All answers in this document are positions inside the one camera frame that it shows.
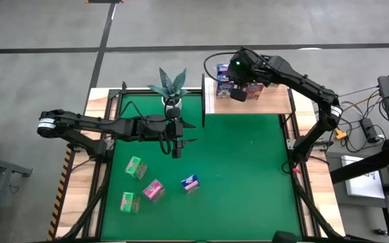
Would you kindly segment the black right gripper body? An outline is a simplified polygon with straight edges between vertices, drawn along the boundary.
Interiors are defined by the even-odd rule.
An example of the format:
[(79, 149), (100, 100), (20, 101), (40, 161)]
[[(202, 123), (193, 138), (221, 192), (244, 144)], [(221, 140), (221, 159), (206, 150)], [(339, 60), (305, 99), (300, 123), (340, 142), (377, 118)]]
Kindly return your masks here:
[(250, 49), (239, 49), (232, 56), (226, 75), (228, 80), (236, 85), (230, 92), (230, 98), (245, 102), (247, 92), (245, 88), (249, 83), (257, 82), (254, 66), (259, 62), (257, 54)]

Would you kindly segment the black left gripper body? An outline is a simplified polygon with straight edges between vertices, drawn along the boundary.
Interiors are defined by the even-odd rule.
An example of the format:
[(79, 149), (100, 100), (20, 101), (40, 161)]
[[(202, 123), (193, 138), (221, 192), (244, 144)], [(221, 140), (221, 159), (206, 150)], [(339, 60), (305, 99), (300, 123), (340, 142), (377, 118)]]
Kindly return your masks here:
[(182, 141), (179, 138), (183, 135), (183, 127), (180, 122), (180, 109), (174, 107), (168, 109), (165, 113), (167, 115), (168, 124), (166, 125), (167, 137), (173, 142), (172, 157), (174, 159), (182, 156)]

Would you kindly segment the magenta Raisin Bran cereal box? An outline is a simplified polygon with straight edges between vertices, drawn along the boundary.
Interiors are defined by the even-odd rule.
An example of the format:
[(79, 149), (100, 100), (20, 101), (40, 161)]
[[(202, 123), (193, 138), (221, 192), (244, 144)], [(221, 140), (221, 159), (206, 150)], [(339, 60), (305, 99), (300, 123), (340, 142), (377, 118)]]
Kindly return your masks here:
[(264, 84), (262, 83), (252, 83), (246, 87), (247, 99), (257, 100), (263, 90)]
[(153, 180), (142, 192), (150, 201), (156, 202), (165, 193), (165, 188), (158, 180)]

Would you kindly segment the green Apple Jacks cereal box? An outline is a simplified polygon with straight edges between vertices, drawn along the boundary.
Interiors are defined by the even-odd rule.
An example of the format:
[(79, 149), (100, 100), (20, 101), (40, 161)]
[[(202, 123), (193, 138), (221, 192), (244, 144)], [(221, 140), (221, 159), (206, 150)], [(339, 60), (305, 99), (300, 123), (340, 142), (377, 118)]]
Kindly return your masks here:
[(124, 213), (138, 213), (140, 196), (133, 192), (124, 192), (122, 195), (120, 211)]
[(136, 180), (142, 180), (147, 172), (147, 168), (148, 166), (141, 160), (141, 158), (133, 156), (126, 166), (125, 173)]

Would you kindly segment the white plant pot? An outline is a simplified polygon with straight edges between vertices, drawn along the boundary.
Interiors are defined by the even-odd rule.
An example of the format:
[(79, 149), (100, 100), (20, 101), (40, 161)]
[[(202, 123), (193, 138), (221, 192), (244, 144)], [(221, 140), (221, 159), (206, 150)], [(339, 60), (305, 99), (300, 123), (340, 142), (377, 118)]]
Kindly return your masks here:
[(182, 100), (178, 98), (161, 98), (161, 102), (165, 110), (170, 110), (173, 108), (182, 109)]

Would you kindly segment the blue-green succulent plant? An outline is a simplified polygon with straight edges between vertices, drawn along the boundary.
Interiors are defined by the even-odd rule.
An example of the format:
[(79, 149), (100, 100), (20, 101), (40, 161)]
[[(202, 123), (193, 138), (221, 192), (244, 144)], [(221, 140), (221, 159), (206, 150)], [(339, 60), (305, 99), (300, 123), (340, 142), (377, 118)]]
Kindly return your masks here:
[(150, 84), (147, 87), (153, 92), (160, 94), (163, 98), (181, 99), (190, 93), (190, 91), (183, 89), (186, 81), (186, 69), (184, 69), (174, 78), (173, 81), (171, 81), (168, 74), (160, 67), (159, 76), (161, 80), (161, 86)]

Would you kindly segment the green table mat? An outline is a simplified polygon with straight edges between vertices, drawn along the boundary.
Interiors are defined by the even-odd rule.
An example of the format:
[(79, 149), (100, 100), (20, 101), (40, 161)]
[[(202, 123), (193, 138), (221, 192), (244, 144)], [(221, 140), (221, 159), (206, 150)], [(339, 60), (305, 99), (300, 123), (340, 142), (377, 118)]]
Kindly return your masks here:
[[(282, 172), (286, 145), (277, 115), (203, 115), (201, 98), (185, 97), (182, 117), (197, 138), (173, 159), (157, 142), (115, 144), (103, 218), (103, 240), (269, 240), (275, 232), (299, 234), (292, 182)], [(142, 180), (125, 173), (131, 157), (148, 166)], [(193, 174), (200, 187), (185, 193)], [(156, 202), (142, 192), (158, 180)], [(138, 213), (120, 211), (124, 192), (140, 196)]]

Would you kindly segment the yellow black hazard tape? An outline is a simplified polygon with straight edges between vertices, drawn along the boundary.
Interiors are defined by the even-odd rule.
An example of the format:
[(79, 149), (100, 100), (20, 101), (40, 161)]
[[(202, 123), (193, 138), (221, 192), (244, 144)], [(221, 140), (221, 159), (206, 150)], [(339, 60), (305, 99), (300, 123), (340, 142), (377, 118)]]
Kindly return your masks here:
[(48, 241), (52, 241), (56, 238), (57, 228), (62, 214), (63, 202), (65, 200), (66, 190), (70, 179), (72, 153), (73, 153), (72, 149), (69, 146), (67, 146), (66, 154), (63, 161), (63, 167), (59, 179), (59, 186), (57, 188), (57, 194), (55, 196), (55, 203), (53, 205), (50, 227), (47, 234)]

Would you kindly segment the black power brick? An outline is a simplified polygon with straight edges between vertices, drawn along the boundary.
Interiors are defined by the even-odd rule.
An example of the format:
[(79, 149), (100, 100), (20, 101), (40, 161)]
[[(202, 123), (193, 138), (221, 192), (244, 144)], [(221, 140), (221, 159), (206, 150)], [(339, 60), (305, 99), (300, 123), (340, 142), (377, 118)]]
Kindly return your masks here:
[(368, 143), (377, 143), (380, 141), (380, 137), (369, 118), (363, 118), (359, 123)]

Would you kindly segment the black metal beam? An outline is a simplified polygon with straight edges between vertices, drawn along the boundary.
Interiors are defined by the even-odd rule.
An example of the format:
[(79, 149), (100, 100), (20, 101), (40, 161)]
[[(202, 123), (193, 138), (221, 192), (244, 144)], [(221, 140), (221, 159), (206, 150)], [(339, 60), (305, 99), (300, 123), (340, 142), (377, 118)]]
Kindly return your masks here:
[(349, 165), (330, 172), (332, 183), (347, 181), (373, 171), (389, 166), (389, 139), (383, 145), (382, 150), (372, 156), (366, 157)]

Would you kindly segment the white flat box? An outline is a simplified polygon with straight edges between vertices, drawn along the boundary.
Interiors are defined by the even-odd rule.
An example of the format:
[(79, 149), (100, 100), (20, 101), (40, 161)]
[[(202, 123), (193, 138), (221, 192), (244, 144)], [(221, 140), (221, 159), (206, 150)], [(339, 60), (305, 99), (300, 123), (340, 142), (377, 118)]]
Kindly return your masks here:
[(379, 171), (346, 180), (346, 192), (350, 196), (385, 199)]

